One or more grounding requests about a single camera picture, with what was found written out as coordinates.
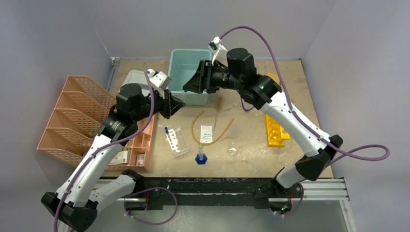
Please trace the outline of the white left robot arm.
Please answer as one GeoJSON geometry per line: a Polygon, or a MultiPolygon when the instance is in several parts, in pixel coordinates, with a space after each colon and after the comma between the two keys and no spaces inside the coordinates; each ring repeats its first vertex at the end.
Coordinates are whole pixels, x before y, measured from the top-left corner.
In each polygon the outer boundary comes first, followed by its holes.
{"type": "Polygon", "coordinates": [[[102,188],[94,186],[111,160],[131,138],[144,130],[137,126],[139,121],[149,123],[156,113],[169,119],[185,106],[168,89],[150,88],[149,91],[145,96],[138,84],[124,85],[75,171],[57,191],[44,194],[41,202],[54,216],[54,231],[63,225],[65,231],[84,232],[97,215],[118,198],[127,195],[137,198],[144,193],[143,177],[129,169],[102,188]]]}

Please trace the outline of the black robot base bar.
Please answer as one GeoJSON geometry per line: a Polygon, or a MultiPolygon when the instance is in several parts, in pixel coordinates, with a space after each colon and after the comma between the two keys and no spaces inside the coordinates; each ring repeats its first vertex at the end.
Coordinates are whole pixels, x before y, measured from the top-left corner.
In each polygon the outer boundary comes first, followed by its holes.
{"type": "Polygon", "coordinates": [[[140,198],[148,210],[166,205],[252,206],[284,214],[304,195],[300,183],[284,188],[270,177],[148,177],[131,170],[123,174],[132,183],[120,197],[140,198]]]}

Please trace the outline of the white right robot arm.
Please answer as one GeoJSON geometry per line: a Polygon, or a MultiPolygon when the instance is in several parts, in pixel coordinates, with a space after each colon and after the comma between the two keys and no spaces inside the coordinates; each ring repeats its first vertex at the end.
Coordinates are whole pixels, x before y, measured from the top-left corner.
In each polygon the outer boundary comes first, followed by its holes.
{"type": "Polygon", "coordinates": [[[227,53],[227,63],[201,60],[196,73],[183,86],[194,93],[215,93],[220,88],[232,89],[257,110],[278,122],[301,147],[304,155],[294,165],[281,170],[273,179],[272,192],[279,197],[288,193],[294,184],[316,180],[336,154],[343,140],[330,136],[301,115],[286,100],[285,92],[269,76],[257,73],[254,57],[244,48],[234,48],[227,53]]]}

